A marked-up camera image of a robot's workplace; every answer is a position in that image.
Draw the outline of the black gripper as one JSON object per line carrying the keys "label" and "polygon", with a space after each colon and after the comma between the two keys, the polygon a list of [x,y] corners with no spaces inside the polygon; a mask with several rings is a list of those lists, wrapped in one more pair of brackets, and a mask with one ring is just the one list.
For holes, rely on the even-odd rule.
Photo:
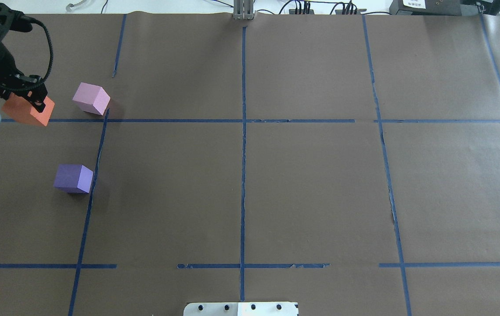
{"label": "black gripper", "polygon": [[39,113],[46,108],[47,88],[45,84],[35,86],[41,77],[26,76],[15,65],[15,59],[0,42],[0,97],[7,100],[11,93],[25,98]]}

